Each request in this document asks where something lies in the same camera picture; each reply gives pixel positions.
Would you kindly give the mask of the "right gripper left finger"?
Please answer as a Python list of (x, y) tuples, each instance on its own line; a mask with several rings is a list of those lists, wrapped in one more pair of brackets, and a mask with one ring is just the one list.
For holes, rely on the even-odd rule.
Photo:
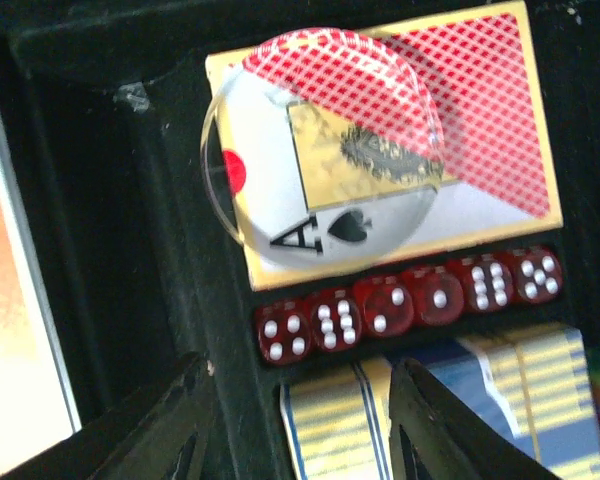
[(184, 355), (166, 378), (1, 477), (199, 479), (215, 420), (209, 360)]

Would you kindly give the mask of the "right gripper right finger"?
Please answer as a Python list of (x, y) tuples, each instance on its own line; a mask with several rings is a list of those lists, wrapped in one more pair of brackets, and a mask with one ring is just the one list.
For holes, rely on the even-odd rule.
[(502, 438), (414, 359), (394, 366), (389, 391), (395, 479), (555, 479)]

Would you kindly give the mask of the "blue gold card deck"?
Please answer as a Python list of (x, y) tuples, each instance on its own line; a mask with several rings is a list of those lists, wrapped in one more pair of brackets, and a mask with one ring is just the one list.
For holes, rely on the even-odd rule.
[(600, 479), (600, 428), (582, 335), (559, 323), (441, 341), (282, 386), (296, 478), (394, 478), (390, 376), (408, 357), (558, 477)]

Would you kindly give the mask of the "red die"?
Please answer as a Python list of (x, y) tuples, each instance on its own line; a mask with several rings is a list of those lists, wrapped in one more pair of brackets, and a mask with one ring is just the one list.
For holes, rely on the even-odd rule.
[(492, 313), (512, 303), (512, 274), (493, 254), (453, 259), (447, 267), (461, 283), (466, 312)]
[(443, 266), (422, 266), (402, 274), (414, 306), (414, 324), (437, 327), (457, 321), (464, 311), (459, 279)]
[(363, 336), (360, 310), (349, 288), (314, 292), (304, 299), (316, 348), (336, 353), (356, 346)]
[(253, 320), (260, 354), (269, 365), (294, 364), (311, 352), (312, 332), (301, 300), (288, 299), (259, 307)]
[(511, 251), (515, 293), (522, 303), (542, 304), (558, 297), (564, 276), (553, 251), (543, 246)]
[(353, 294), (368, 337), (405, 334), (414, 322), (414, 304), (405, 283), (396, 275), (377, 275), (353, 285)]

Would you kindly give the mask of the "aluminium poker case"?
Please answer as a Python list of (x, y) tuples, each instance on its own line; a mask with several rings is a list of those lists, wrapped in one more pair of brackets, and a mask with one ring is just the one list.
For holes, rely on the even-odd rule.
[(600, 1), (527, 5), (564, 225), (562, 296), (267, 367), (241, 249), (200, 180), (204, 59), (302, 27), (357, 29), (459, 1), (0, 1), (0, 153), (21, 198), (80, 417), (91, 421), (184, 353), (216, 366), (206, 479), (288, 479), (286, 381), (470, 333), (561, 321), (600, 344)]

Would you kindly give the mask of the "red playing card deck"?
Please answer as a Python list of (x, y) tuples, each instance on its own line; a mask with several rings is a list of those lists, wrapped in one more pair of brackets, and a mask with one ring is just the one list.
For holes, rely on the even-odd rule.
[[(561, 225), (523, 2), (474, 7), (352, 32), (397, 53), (431, 95), (443, 133), (445, 165), (435, 202), (409, 240), (362, 269), (284, 270), (242, 247), (253, 290), (340, 276)], [(212, 93), (209, 60), (241, 58), (257, 46), (206, 59)]]

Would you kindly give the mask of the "clear dealer puck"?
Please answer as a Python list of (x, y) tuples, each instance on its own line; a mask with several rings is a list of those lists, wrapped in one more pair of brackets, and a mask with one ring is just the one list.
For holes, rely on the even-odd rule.
[(208, 68), (205, 186), (245, 250), (284, 270), (357, 270), (420, 228), (445, 172), (443, 133), (397, 53), (309, 28)]

